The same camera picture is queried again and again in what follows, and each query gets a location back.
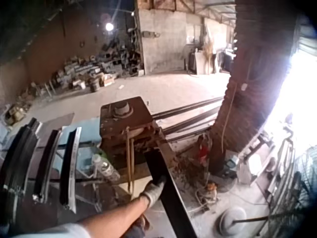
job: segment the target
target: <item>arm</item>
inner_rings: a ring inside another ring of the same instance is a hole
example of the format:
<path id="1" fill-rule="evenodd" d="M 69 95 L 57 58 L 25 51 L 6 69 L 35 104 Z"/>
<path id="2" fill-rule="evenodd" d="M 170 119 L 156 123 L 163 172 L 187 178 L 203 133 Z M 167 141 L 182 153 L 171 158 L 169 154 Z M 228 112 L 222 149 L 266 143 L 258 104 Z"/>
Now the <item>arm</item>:
<path id="1" fill-rule="evenodd" d="M 81 224 L 92 238 L 119 238 L 146 211 L 149 203 L 146 196 L 140 196 L 122 207 L 87 218 Z"/>

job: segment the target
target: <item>white glove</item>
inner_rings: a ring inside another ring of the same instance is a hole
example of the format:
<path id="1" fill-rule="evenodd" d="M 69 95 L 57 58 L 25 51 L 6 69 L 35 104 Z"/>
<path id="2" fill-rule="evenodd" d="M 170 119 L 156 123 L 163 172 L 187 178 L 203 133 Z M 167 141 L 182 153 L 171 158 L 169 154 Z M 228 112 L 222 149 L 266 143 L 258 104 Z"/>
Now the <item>white glove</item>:
<path id="1" fill-rule="evenodd" d="M 148 207 L 152 207 L 156 203 L 156 201 L 159 199 L 159 196 L 163 191 L 165 183 L 166 183 L 166 178 L 162 176 L 159 179 L 159 182 L 157 185 L 155 185 L 153 181 L 151 180 L 145 186 L 144 191 L 141 192 L 140 196 L 146 196 L 148 198 L 149 200 Z"/>

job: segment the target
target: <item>steel bar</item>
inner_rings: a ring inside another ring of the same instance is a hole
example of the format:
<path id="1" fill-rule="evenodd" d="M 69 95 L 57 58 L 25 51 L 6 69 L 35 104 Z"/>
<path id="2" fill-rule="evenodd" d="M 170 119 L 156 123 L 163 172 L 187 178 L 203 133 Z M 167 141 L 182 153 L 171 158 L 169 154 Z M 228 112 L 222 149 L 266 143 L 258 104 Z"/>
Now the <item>steel bar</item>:
<path id="1" fill-rule="evenodd" d="M 220 102 L 221 100 L 223 100 L 223 97 L 217 97 L 217 98 L 213 98 L 213 99 L 208 99 L 202 102 L 198 102 L 198 103 L 193 103 L 190 105 L 186 105 L 180 108 L 175 108 L 169 111 L 165 111 L 165 112 L 161 112 L 161 113 L 157 113 L 152 115 L 154 120 L 158 120 L 158 119 L 164 119 L 164 118 L 168 118 L 168 117 L 172 117 L 181 113 L 185 113 L 191 110 L 194 110 L 196 108 L 201 108 L 203 106 L 212 104 L 212 103 L 216 103 L 216 102 Z"/>
<path id="2" fill-rule="evenodd" d="M 167 141 L 167 142 L 173 142 L 173 141 L 177 141 L 177 140 L 184 139 L 184 138 L 189 137 L 189 136 L 199 135 L 199 134 L 203 133 L 204 131 L 207 131 L 208 129 L 210 129 L 210 126 L 205 127 L 205 128 L 203 128 L 203 129 L 200 129 L 200 130 L 196 130 L 196 131 L 193 131 L 193 132 L 184 134 L 184 135 L 180 135 L 180 136 L 178 136 L 178 137 L 174 137 L 174 138 L 167 139 L 166 141 Z"/>
<path id="3" fill-rule="evenodd" d="M 0 225 L 14 224 L 18 195 L 8 191 L 1 191 L 0 198 Z"/>
<path id="4" fill-rule="evenodd" d="M 223 19 L 222 22 L 231 21 L 231 20 L 237 20 L 237 19 L 233 18 L 233 17 L 230 17 L 230 18 Z"/>
<path id="5" fill-rule="evenodd" d="M 22 135 L 24 133 L 25 127 L 22 127 L 19 129 L 17 135 L 13 139 L 12 144 L 10 145 L 8 149 L 8 153 L 6 154 L 5 160 L 3 162 L 3 165 L 1 167 L 0 171 L 0 190 L 7 189 L 8 184 L 6 184 L 6 178 L 10 177 L 13 173 L 13 162 L 14 162 L 14 154 L 16 153 L 16 148 L 19 144 L 19 141 L 22 138 Z"/>
<path id="6" fill-rule="evenodd" d="M 206 4 L 207 7 L 228 6 L 228 5 L 236 5 L 236 3 L 234 1 L 227 1 L 227 2 L 218 2 L 218 3 Z"/>
<path id="7" fill-rule="evenodd" d="M 33 190 L 33 200 L 46 203 L 51 176 L 51 168 L 55 159 L 60 130 L 53 130 L 44 149 Z"/>
<path id="8" fill-rule="evenodd" d="M 92 147 L 95 145 L 96 145 L 96 143 L 89 140 L 89 141 L 80 142 L 78 146 L 79 146 L 79 148 L 85 148 L 85 147 Z M 58 145 L 57 150 L 64 150 L 64 149 L 66 149 L 66 146 L 67 146 L 67 144 Z"/>
<path id="9" fill-rule="evenodd" d="M 93 177 L 96 178 L 97 174 L 98 174 L 98 168 L 97 166 L 95 166 Z M 100 199 L 99 185 L 97 185 L 96 183 L 93 183 L 92 187 L 95 192 L 95 210 L 97 211 L 97 213 L 101 213 L 103 209 L 102 209 L 102 204 L 100 202 L 101 199 Z"/>
<path id="10" fill-rule="evenodd" d="M 132 180 L 132 192 L 131 192 L 131 198 L 134 196 L 134 167 L 135 167 L 135 162 L 134 162 L 134 139 L 130 139 L 131 145 L 130 145 L 130 157 L 131 157 L 131 180 Z"/>
<path id="11" fill-rule="evenodd" d="M 259 221 L 267 221 L 268 219 L 275 219 L 279 217 L 285 217 L 285 216 L 292 216 L 294 214 L 304 213 L 304 211 L 290 211 L 290 212 L 283 212 L 280 214 L 274 214 L 270 216 L 264 216 L 264 217 L 257 217 L 257 218 L 249 218 L 244 220 L 233 220 L 232 223 L 244 223 L 244 222 L 259 222 Z"/>
<path id="12" fill-rule="evenodd" d="M 197 116 L 195 116 L 193 118 L 190 118 L 190 119 L 187 119 L 187 120 L 182 121 L 180 123 L 177 123 L 175 125 L 172 125 L 172 126 L 170 126 L 168 128 L 163 129 L 163 133 L 166 136 L 166 135 L 172 134 L 174 132 L 177 132 L 177 131 L 179 131 L 179 130 L 181 130 L 183 128 L 186 128 L 186 127 L 188 127 L 190 125 L 193 125 L 193 124 L 195 124 L 195 123 L 197 123 L 197 122 L 199 122 L 199 121 L 201 121 L 201 120 L 203 120 L 205 118 L 208 118 L 208 117 L 218 113 L 219 109 L 220 109 L 220 106 L 216 107 L 216 108 L 213 108 L 213 109 L 211 109 L 211 110 L 209 110 L 207 112 L 204 112 L 204 113 L 202 113 L 200 115 L 197 115 Z"/>
<path id="13" fill-rule="evenodd" d="M 54 94 L 56 94 L 56 91 L 55 91 L 55 89 L 54 89 L 54 86 L 53 86 L 53 84 L 52 84 L 52 81 L 51 81 L 51 80 L 49 81 L 49 84 L 50 84 L 50 86 L 51 86 L 51 89 L 52 89 L 53 93 L 54 93 Z"/>
<path id="14" fill-rule="evenodd" d="M 75 174 L 76 160 L 79 148 L 81 127 L 69 134 L 64 154 L 63 165 L 60 173 L 60 195 L 59 201 L 66 208 L 76 213 L 75 198 Z"/>
<path id="15" fill-rule="evenodd" d="M 259 144 L 257 144 L 251 152 L 244 157 L 244 162 L 247 162 L 264 144 L 265 141 L 260 141 Z"/>
<path id="16" fill-rule="evenodd" d="M 291 156 L 291 164 L 290 164 L 289 168 L 287 169 L 288 173 L 283 176 L 283 177 L 286 177 L 286 181 L 285 181 L 286 184 L 284 184 L 284 187 L 282 187 L 282 191 L 281 191 L 281 194 L 278 198 L 278 202 L 276 203 L 276 206 L 273 208 L 273 212 L 271 214 L 276 214 L 280 210 L 280 206 L 283 207 L 283 206 L 285 206 L 285 204 L 288 204 L 289 208 L 292 207 L 292 204 L 290 204 L 288 201 L 287 191 L 290 191 L 292 189 L 291 185 L 292 185 L 292 180 L 294 178 L 294 173 L 295 173 L 295 148 L 294 148 L 293 141 L 290 140 L 289 143 L 293 149 L 291 150 L 291 155 L 290 155 Z M 273 232 L 272 237 L 277 237 L 278 232 L 279 232 L 279 229 L 276 229 Z"/>
<path id="17" fill-rule="evenodd" d="M 176 237 L 196 238 L 195 230 L 161 152 L 156 149 L 144 155 L 154 183 L 158 183 L 162 176 L 166 178 L 166 183 L 160 198 Z"/>
<path id="18" fill-rule="evenodd" d="M 281 166 L 281 162 L 283 162 L 286 158 L 287 150 L 288 150 L 288 141 L 284 139 L 277 153 L 278 158 L 276 162 L 276 169 L 273 172 L 273 178 L 267 188 L 267 192 L 269 192 L 270 194 L 272 194 L 275 189 L 276 179 L 279 174 L 279 167 Z"/>
<path id="19" fill-rule="evenodd" d="M 37 127 L 36 131 L 34 132 L 36 135 L 39 133 L 40 129 L 42 128 L 43 123 L 40 122 L 39 126 Z"/>
<path id="20" fill-rule="evenodd" d="M 57 156 L 59 156 L 61 159 L 63 159 L 63 156 L 62 156 L 57 150 L 56 150 L 55 154 L 56 154 Z"/>
<path id="21" fill-rule="evenodd" d="M 50 92 L 50 89 L 49 89 L 48 85 L 47 85 L 46 83 L 44 83 L 44 86 L 45 86 L 45 89 L 46 89 L 47 93 L 49 94 L 49 96 L 50 96 L 50 98 L 51 98 L 51 97 L 52 97 L 52 94 L 51 94 L 51 92 Z"/>
<path id="22" fill-rule="evenodd" d="M 127 131 L 125 143 L 126 143 L 126 160 L 127 160 L 127 169 L 128 169 L 128 192 L 131 194 L 131 150 L 130 150 L 130 137 L 129 137 L 128 131 Z"/>
<path id="23" fill-rule="evenodd" d="M 235 11 L 220 11 L 219 14 L 237 14 Z"/>
<path id="24" fill-rule="evenodd" d="M 19 159 L 19 164 L 21 164 L 18 169 L 16 170 L 16 173 L 19 174 L 14 176 L 16 178 L 16 182 L 14 185 L 15 190 L 18 192 L 21 192 L 22 194 L 25 194 L 26 186 L 27 186 L 27 178 L 29 176 L 31 161 L 33 158 L 33 153 L 35 150 L 35 147 L 38 143 L 38 138 L 36 137 L 35 133 L 32 131 L 31 136 L 26 141 L 22 156 Z"/>
<path id="25" fill-rule="evenodd" d="M 88 200 L 87 198 L 84 198 L 84 197 L 79 196 L 79 195 L 75 195 L 75 198 L 78 199 L 78 200 L 81 201 L 81 202 L 85 202 L 85 203 L 87 203 L 87 204 L 90 204 L 90 205 L 95 206 L 95 203 L 92 202 L 92 201 L 90 201 L 90 200 Z"/>
<path id="26" fill-rule="evenodd" d="M 23 145 L 25 144 L 25 142 L 27 141 L 28 137 L 30 136 L 30 132 L 31 130 L 28 129 L 27 126 L 24 126 L 20 129 L 22 131 L 21 137 L 19 138 L 19 140 L 17 141 L 16 145 L 11 145 L 10 146 L 10 150 L 13 149 L 13 153 L 12 154 L 7 154 L 7 156 L 5 157 L 4 162 L 7 160 L 10 160 L 10 165 L 7 168 L 6 171 L 6 175 L 4 178 L 4 182 L 3 182 L 3 187 L 4 189 L 11 189 L 11 185 L 13 184 L 13 180 L 14 180 L 14 174 L 16 174 L 16 167 L 18 166 L 19 163 L 19 159 L 20 156 L 22 155 L 22 149 L 23 149 Z"/>
<path id="27" fill-rule="evenodd" d="M 36 118 L 31 118 L 31 120 L 30 120 L 28 126 L 29 126 L 30 128 L 34 128 L 34 127 L 36 126 L 36 123 L 38 123 L 38 121 L 36 120 Z"/>
<path id="28" fill-rule="evenodd" d="M 295 147 L 294 147 L 294 142 L 291 139 L 287 139 L 287 141 L 290 143 L 291 147 L 293 148 L 291 150 L 291 164 L 290 167 L 287 169 L 286 174 L 282 178 L 281 182 L 278 185 L 278 190 L 281 189 L 281 192 L 278 193 L 278 195 L 274 195 L 271 203 L 270 203 L 270 214 L 271 216 L 275 214 L 281 204 L 284 204 L 284 193 L 287 190 L 289 184 L 291 182 L 290 178 L 293 177 L 293 172 L 295 170 Z M 260 227 L 258 233 L 262 231 L 262 229 L 267 225 L 267 221 L 263 223 L 263 225 Z"/>

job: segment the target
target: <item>metal pipe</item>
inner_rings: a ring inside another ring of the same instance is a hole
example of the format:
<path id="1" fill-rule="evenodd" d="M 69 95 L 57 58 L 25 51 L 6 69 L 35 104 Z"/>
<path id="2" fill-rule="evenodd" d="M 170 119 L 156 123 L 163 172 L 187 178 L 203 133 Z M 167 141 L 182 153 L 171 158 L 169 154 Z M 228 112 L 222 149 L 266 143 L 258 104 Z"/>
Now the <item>metal pipe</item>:
<path id="1" fill-rule="evenodd" d="M 54 94 L 56 94 L 56 91 L 55 91 L 55 89 L 54 89 L 54 86 L 53 86 L 53 84 L 52 84 L 52 81 L 51 81 L 51 80 L 49 81 L 49 84 L 50 84 L 50 86 L 51 86 L 51 89 L 52 89 L 53 93 L 54 93 Z"/>
<path id="2" fill-rule="evenodd" d="M 208 117 L 218 113 L 219 109 L 220 109 L 220 106 L 216 107 L 216 108 L 213 108 L 213 109 L 211 109 L 211 110 L 209 110 L 207 112 L 204 112 L 204 113 L 202 113 L 200 115 L 197 115 L 197 116 L 195 116 L 193 118 L 190 118 L 190 119 L 187 119 L 187 120 L 182 121 L 180 123 L 177 123 L 175 125 L 172 125 L 172 126 L 170 126 L 168 128 L 163 129 L 163 133 L 164 133 L 164 135 L 169 135 L 169 134 L 172 134 L 174 132 L 177 132 L 180 129 L 186 128 L 186 127 L 188 127 L 188 126 L 190 126 L 192 124 L 195 124 L 195 123 L 197 123 L 197 122 L 199 122 L 199 121 L 201 121 L 201 120 L 203 120 L 205 118 L 208 118 Z"/>
<path id="3" fill-rule="evenodd" d="M 93 147 L 95 145 L 96 145 L 96 143 L 94 143 L 91 140 L 83 141 L 83 142 L 79 143 L 79 148 Z M 57 146 L 57 150 L 64 150 L 64 149 L 66 149 L 66 146 L 67 146 L 67 144 L 60 144 Z M 35 148 L 36 151 L 40 151 L 43 149 L 45 149 L 45 146 L 38 146 Z M 8 149 L 1 150 L 0 152 L 8 152 Z"/>
<path id="4" fill-rule="evenodd" d="M 180 133 L 180 132 L 184 132 L 184 131 L 187 131 L 187 130 L 191 130 L 191 129 L 197 128 L 197 127 L 199 127 L 199 126 L 201 126 L 201 125 L 205 125 L 205 124 L 207 124 L 207 123 L 209 123 L 209 122 L 212 122 L 212 121 L 215 121 L 215 120 L 216 120 L 216 118 L 213 118 L 213 119 L 210 119 L 210 120 L 208 120 L 208 121 L 199 123 L 199 124 L 197 124 L 197 125 L 190 126 L 190 127 L 186 127 L 186 128 L 184 128 L 184 129 L 178 130 L 177 133 Z"/>
<path id="5" fill-rule="evenodd" d="M 35 178 L 29 178 L 28 182 L 35 182 Z M 101 178 L 77 178 L 75 179 L 76 184 L 81 184 L 83 186 L 92 184 L 92 183 L 106 183 L 106 180 L 103 180 Z M 60 179 L 58 178 L 52 178 L 49 180 L 49 183 L 60 183 Z"/>
<path id="6" fill-rule="evenodd" d="M 17 148 L 20 146 L 19 143 L 23 139 L 26 126 L 23 126 L 19 129 L 17 135 L 13 139 L 12 144 L 7 150 L 5 160 L 0 170 L 0 190 L 7 189 L 9 186 L 8 178 L 11 177 L 14 171 L 14 164 L 16 164 L 16 152 Z"/>
<path id="7" fill-rule="evenodd" d="M 283 212 L 280 214 L 275 214 L 275 215 L 269 215 L 269 216 L 264 216 L 264 217 L 257 217 L 257 218 L 250 218 L 250 219 L 244 219 L 244 220 L 234 220 L 233 223 L 244 223 L 244 222 L 259 222 L 259 221 L 267 221 L 269 219 L 275 219 L 279 217 L 285 217 L 285 216 L 291 216 L 294 214 L 302 213 L 303 211 L 291 211 L 291 212 Z"/>
<path id="8" fill-rule="evenodd" d="M 206 105 L 212 104 L 212 103 L 216 103 L 223 100 L 223 97 L 217 97 L 217 98 L 213 98 L 213 99 L 208 99 L 202 102 L 198 102 L 198 103 L 193 103 L 190 105 L 186 105 L 183 107 L 179 107 L 179 108 L 175 108 L 169 111 L 165 111 L 165 112 L 161 112 L 161 113 L 157 113 L 152 115 L 154 120 L 158 120 L 158 119 L 164 119 L 164 118 L 168 118 L 168 117 L 172 117 L 181 113 L 185 113 L 197 108 L 201 108 L 204 107 Z"/>
<path id="9" fill-rule="evenodd" d="M 46 83 L 44 83 L 44 86 L 45 86 L 45 88 L 46 88 L 47 93 L 49 94 L 49 96 L 50 96 L 50 98 L 51 98 L 51 97 L 52 97 L 52 94 L 51 94 L 51 92 L 50 92 L 50 90 L 49 90 L 49 87 L 47 86 Z"/>
<path id="10" fill-rule="evenodd" d="M 132 180 L 132 192 L 131 192 L 131 198 L 133 198 L 134 194 L 134 139 L 131 138 L 131 180 Z"/>
<path id="11" fill-rule="evenodd" d="M 127 169 L 128 169 L 128 192 L 131 194 L 131 157 L 130 157 L 130 137 L 129 131 L 127 130 L 126 136 L 126 159 L 127 159 Z"/>

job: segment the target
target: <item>brick column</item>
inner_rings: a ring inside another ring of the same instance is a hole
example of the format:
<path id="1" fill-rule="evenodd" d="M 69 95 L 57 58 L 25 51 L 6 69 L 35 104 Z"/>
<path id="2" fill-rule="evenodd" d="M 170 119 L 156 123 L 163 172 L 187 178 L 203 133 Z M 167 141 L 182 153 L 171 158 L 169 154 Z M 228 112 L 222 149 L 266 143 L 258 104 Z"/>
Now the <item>brick column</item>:
<path id="1" fill-rule="evenodd" d="M 275 105 L 294 45 L 296 13 L 286 1 L 235 2 L 238 49 L 224 101 L 211 128 L 212 173 L 222 169 L 227 149 L 241 153 L 258 135 Z"/>

